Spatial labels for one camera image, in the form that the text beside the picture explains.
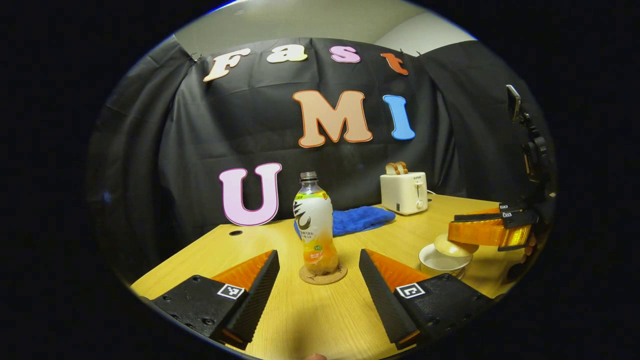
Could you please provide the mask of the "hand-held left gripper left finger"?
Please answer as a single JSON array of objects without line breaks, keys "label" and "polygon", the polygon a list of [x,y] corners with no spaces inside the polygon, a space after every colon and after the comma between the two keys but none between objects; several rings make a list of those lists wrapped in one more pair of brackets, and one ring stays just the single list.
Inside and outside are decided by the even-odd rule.
[{"label": "hand-held left gripper left finger", "polygon": [[151,303],[204,337],[245,350],[280,268],[278,252],[269,250],[212,277],[192,275]]}]

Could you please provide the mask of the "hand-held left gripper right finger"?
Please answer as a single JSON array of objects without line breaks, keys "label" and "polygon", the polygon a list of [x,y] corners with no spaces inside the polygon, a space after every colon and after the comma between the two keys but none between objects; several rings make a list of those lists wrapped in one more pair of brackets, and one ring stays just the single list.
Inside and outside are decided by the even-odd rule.
[{"label": "hand-held left gripper right finger", "polygon": [[370,249],[361,249],[359,270],[398,350],[434,343],[495,303],[453,275],[429,276]]}]

